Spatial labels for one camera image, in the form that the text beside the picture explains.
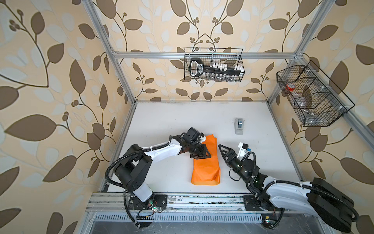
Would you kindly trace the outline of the black tool set in basket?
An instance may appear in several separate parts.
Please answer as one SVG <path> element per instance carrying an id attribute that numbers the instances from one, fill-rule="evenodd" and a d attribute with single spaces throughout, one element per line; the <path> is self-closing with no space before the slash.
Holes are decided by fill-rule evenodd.
<path id="1" fill-rule="evenodd" d="M 241 65 L 235 65 L 233 68 L 226 63 L 209 62 L 205 64 L 200 58 L 192 58 L 187 67 L 191 77 L 199 78 L 225 78 L 225 79 L 241 79 L 245 70 Z"/>

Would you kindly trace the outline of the orange wrapping paper sheet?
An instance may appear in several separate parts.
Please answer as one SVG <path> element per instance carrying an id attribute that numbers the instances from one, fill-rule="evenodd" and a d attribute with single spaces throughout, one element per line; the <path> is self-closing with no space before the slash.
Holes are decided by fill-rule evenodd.
<path id="1" fill-rule="evenodd" d="M 207 146 L 211 158 L 194 160 L 191 183 L 198 186 L 216 186 L 220 184 L 220 166 L 217 154 L 217 138 L 214 134 L 206 137 L 204 144 Z"/>

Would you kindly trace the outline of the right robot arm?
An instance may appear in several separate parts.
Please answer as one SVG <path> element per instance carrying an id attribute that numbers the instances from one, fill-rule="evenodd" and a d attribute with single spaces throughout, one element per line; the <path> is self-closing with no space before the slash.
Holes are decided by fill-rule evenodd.
<path id="1" fill-rule="evenodd" d="M 358 212 L 347 195 L 321 178 L 293 182 L 260 173 L 257 156 L 247 144 L 239 151 L 222 144 L 218 149 L 225 164 L 245 183 L 257 206 L 267 211 L 292 210 L 321 218 L 330 227 L 349 233 Z"/>

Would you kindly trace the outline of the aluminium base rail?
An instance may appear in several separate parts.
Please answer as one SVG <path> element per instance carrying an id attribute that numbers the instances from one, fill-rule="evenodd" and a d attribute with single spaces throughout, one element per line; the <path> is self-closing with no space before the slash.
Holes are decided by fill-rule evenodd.
<path id="1" fill-rule="evenodd" d="M 94 193 L 86 208 L 97 221 L 255 223 L 276 221 L 280 209 L 266 211 L 246 194 L 156 194 L 151 205 L 123 193 Z"/>

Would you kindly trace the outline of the red capped item in basket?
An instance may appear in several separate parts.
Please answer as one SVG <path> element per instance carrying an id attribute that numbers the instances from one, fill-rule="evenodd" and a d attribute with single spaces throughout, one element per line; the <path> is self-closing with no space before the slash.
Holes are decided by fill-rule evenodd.
<path id="1" fill-rule="evenodd" d="M 287 91 L 288 93 L 294 92 L 295 88 L 296 88 L 296 86 L 293 83 L 287 83 L 285 85 L 285 91 Z"/>

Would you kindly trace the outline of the white tape dispenser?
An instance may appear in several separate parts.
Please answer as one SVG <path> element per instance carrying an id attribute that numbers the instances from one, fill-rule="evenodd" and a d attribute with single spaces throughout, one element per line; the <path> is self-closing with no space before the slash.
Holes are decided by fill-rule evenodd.
<path id="1" fill-rule="evenodd" d="M 243 125 L 243 119 L 242 118 L 236 118 L 235 119 L 234 130 L 235 130 L 235 134 L 243 135 L 244 125 Z"/>

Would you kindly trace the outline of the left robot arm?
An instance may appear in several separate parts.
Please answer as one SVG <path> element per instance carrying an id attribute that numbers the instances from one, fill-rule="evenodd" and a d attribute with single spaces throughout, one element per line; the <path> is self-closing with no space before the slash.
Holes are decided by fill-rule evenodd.
<path id="1" fill-rule="evenodd" d="M 156 204 L 155 194 L 145 182 L 151 165 L 184 153 L 195 160 L 209 159 L 211 154 L 205 141 L 206 136 L 192 127 L 180 135 L 169 136 L 168 141 L 159 145 L 142 148 L 134 144 L 107 168 L 105 179 L 129 193 L 135 199 L 135 209 L 162 207 Z"/>

